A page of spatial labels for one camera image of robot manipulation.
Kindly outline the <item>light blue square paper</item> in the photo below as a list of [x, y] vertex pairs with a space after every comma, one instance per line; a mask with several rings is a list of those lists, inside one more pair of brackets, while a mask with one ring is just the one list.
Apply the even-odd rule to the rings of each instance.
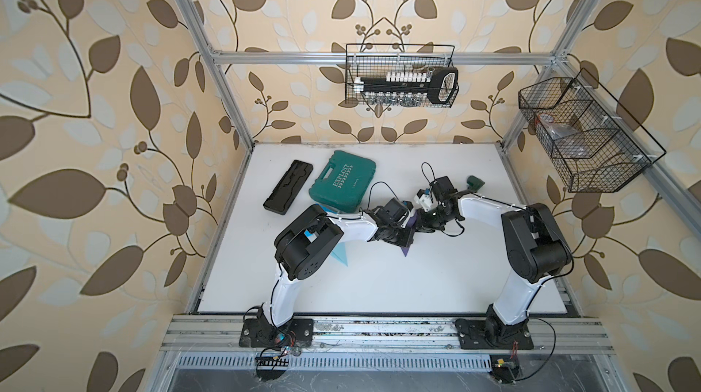
[[339, 243], [334, 247], [334, 249], [332, 250], [332, 257], [344, 266], [348, 266], [348, 258], [344, 243]]

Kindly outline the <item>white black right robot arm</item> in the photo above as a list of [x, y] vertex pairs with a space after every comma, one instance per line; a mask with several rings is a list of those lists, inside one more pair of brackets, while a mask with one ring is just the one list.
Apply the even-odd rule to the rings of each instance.
[[447, 177], [429, 182], [417, 193], [417, 232], [443, 231], [449, 222], [476, 220], [502, 230], [511, 272], [498, 299], [487, 308], [485, 335], [492, 340], [522, 332], [529, 309], [542, 286], [560, 277], [573, 261], [551, 209], [542, 203], [520, 206], [480, 195], [471, 189], [458, 191]]

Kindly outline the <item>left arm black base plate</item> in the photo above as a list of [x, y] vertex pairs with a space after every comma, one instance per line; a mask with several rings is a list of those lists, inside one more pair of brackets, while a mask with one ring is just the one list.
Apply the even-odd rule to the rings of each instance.
[[244, 348], [310, 347], [314, 336], [312, 319], [292, 318], [283, 326], [275, 327], [266, 317], [248, 318], [239, 337], [239, 346]]

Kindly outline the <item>purple square paper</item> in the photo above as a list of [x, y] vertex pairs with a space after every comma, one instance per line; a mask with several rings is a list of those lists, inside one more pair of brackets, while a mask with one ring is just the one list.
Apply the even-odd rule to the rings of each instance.
[[416, 226], [419, 222], [419, 213], [414, 211], [409, 219], [405, 222], [401, 234], [401, 245], [400, 248], [404, 256], [407, 256], [411, 246], [414, 243], [414, 235], [416, 233]]

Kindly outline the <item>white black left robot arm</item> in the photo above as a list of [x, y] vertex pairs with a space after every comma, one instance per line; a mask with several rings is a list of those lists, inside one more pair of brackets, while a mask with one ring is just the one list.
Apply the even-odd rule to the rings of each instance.
[[300, 282], [321, 269], [340, 243], [386, 242], [407, 248], [414, 238], [408, 220], [414, 207], [396, 198], [385, 205], [351, 214], [325, 211], [313, 204], [275, 238], [277, 280], [263, 315], [273, 328], [280, 328], [294, 315]]

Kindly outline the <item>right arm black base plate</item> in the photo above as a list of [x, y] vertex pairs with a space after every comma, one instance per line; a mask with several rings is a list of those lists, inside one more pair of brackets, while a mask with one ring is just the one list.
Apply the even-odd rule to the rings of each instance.
[[501, 349], [533, 350], [534, 344], [527, 327], [528, 322], [502, 324], [494, 317], [480, 319], [456, 319], [454, 325], [463, 350]]

